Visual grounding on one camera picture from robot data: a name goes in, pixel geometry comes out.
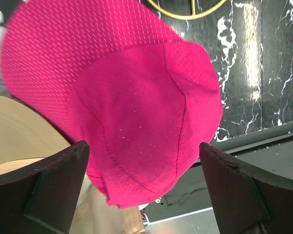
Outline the magenta mesh cap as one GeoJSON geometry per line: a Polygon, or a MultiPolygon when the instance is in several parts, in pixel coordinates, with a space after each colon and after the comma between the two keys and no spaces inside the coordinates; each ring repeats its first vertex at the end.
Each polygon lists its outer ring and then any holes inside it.
{"type": "Polygon", "coordinates": [[[8,92],[74,142],[110,206],[164,196],[211,142],[222,118],[217,74],[136,0],[31,0],[7,23],[8,92]]]}

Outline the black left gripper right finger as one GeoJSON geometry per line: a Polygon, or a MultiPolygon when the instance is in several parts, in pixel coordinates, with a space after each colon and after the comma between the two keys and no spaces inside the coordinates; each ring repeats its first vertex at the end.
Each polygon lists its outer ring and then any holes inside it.
{"type": "Polygon", "coordinates": [[[293,180],[207,143],[199,156],[219,232],[293,234],[293,180]]]}

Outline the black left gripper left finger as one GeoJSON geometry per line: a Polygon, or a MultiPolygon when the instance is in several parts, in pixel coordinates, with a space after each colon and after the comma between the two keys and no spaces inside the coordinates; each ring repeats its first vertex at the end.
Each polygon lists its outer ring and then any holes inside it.
{"type": "Polygon", "coordinates": [[[67,234],[84,180],[89,145],[0,175],[0,234],[67,234]]]}

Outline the beige baseball cap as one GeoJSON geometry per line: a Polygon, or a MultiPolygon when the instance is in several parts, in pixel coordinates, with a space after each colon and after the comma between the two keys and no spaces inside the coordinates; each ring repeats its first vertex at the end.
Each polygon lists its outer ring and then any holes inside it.
{"type": "MultiPolygon", "coordinates": [[[[0,175],[52,156],[71,146],[42,116],[0,95],[0,175]]],[[[69,234],[142,234],[137,207],[110,207],[84,175],[69,234]]]]}

